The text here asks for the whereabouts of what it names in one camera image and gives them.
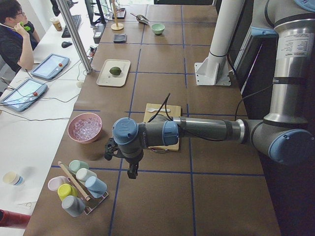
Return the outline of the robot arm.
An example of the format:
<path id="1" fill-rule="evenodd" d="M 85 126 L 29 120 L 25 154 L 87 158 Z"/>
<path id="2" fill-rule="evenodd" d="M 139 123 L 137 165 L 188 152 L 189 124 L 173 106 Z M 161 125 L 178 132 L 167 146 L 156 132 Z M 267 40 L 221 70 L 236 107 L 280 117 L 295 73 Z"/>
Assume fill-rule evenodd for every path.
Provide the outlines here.
<path id="1" fill-rule="evenodd" d="M 235 121 L 153 115 L 148 122 L 117 120 L 104 157 L 123 158 L 127 175 L 137 177 L 145 149 L 169 146 L 180 137 L 249 143 L 272 160 L 294 165 L 315 152 L 315 137 L 306 130 L 303 98 L 307 68 L 315 41 L 315 3 L 312 0 L 256 0 L 252 35 L 277 36 L 277 55 L 269 114 L 262 120 Z"/>

